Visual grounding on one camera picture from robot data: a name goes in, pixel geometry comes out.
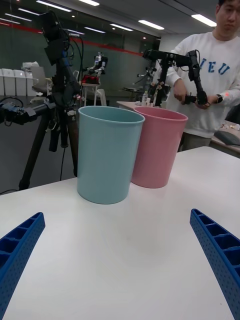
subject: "man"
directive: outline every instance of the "man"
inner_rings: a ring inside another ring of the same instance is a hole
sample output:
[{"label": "man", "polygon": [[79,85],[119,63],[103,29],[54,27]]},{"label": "man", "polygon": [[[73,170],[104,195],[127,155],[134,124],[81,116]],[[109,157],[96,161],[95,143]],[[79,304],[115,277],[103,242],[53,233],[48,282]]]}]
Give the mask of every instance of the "man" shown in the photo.
[{"label": "man", "polygon": [[171,86],[167,109],[188,117],[182,149],[208,146],[231,107],[240,103],[240,0],[219,0],[216,6],[217,26],[213,32],[194,34],[183,40],[172,52],[186,55],[199,50],[200,78],[208,104],[184,104],[186,94],[196,96],[194,82],[180,68],[168,70],[166,84]]}]

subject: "pink cup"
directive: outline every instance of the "pink cup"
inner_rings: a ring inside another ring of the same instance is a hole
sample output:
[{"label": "pink cup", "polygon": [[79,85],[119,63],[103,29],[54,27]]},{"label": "pink cup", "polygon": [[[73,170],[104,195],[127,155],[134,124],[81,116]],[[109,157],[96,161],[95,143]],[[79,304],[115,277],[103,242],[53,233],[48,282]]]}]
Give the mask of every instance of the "pink cup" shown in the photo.
[{"label": "pink cup", "polygon": [[131,182],[145,188],[166,186],[188,120],[156,107],[136,107],[145,117]]}]

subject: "ceiling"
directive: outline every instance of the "ceiling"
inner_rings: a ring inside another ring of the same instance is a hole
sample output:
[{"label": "ceiling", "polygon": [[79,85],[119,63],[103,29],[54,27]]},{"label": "ceiling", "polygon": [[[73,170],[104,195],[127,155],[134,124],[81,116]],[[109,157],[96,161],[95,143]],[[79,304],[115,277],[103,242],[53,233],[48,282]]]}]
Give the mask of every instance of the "ceiling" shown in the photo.
[{"label": "ceiling", "polygon": [[[93,7],[79,0],[52,1],[153,36],[209,32],[211,27],[193,19],[191,15],[198,13],[215,21],[217,4],[217,0],[96,0],[100,5]],[[165,30],[145,26],[139,20],[150,21]]]},{"label": "ceiling", "polygon": [[[202,14],[215,21],[215,7],[217,0],[96,0],[98,6],[92,6],[79,0],[51,0],[52,3],[67,7],[72,12],[55,9],[60,19],[69,22],[69,29],[77,28],[78,31],[87,33],[84,26],[104,30],[122,36],[143,39],[143,33],[147,34],[147,40],[153,41],[164,34],[194,34],[205,33],[213,28],[191,17],[193,14]],[[4,16],[8,10],[12,14],[18,13],[22,7],[37,13],[44,13],[51,7],[36,3],[36,0],[0,0],[0,16]],[[34,18],[29,13],[24,13],[26,18]],[[147,20],[164,27],[157,30],[139,23],[139,20]],[[133,29],[125,31],[113,27],[110,23],[119,24]]]}]

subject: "light blue cup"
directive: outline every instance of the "light blue cup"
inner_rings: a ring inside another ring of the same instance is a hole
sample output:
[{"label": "light blue cup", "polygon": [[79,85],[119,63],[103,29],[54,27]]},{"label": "light blue cup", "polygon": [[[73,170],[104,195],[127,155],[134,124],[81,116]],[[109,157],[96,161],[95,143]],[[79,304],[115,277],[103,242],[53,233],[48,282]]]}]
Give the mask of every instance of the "light blue cup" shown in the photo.
[{"label": "light blue cup", "polygon": [[84,106],[79,112],[77,191],[103,205],[126,198],[145,118],[111,106]]}]

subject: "white sweatshirt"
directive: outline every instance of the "white sweatshirt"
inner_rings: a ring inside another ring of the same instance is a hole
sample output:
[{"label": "white sweatshirt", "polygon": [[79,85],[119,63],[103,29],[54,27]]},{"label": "white sweatshirt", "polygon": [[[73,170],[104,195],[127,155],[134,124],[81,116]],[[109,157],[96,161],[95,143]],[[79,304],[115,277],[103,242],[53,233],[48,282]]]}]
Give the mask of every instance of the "white sweatshirt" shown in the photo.
[{"label": "white sweatshirt", "polygon": [[182,105],[174,97],[174,83],[182,78],[187,94],[196,96],[194,82],[189,73],[180,68],[169,68],[166,84],[171,86],[167,109],[177,111],[188,117],[184,132],[200,137],[211,138],[219,130],[231,107],[240,104],[240,38],[230,41],[216,40],[212,32],[193,34],[183,40],[173,53],[186,55],[191,50],[200,52],[200,78],[207,96],[220,94],[223,102],[211,105],[207,110],[194,103]]}]

